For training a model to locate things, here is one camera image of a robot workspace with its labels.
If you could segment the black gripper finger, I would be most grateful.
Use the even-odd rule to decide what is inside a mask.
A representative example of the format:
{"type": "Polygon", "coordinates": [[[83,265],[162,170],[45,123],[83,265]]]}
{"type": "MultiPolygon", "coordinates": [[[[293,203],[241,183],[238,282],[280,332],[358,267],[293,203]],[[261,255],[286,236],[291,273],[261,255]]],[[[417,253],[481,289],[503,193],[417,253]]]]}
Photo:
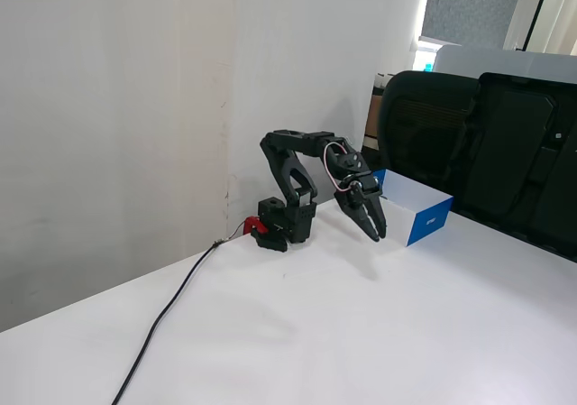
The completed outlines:
{"type": "Polygon", "coordinates": [[[384,239],[387,233],[387,222],[380,203],[380,197],[367,200],[365,206],[372,222],[376,226],[379,238],[384,239]]]}
{"type": "Polygon", "coordinates": [[[345,195],[335,195],[341,210],[374,242],[380,240],[379,234],[370,220],[363,205],[354,206],[345,195]]]}

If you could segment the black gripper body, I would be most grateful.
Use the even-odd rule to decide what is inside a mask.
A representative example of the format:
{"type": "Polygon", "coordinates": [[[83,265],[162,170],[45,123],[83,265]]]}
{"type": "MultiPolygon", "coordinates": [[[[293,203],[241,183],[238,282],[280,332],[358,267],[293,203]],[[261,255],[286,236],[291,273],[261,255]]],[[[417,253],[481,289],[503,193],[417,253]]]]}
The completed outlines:
{"type": "Polygon", "coordinates": [[[337,182],[334,197],[340,207],[361,207],[382,194],[381,185],[371,171],[350,174],[337,182]]]}

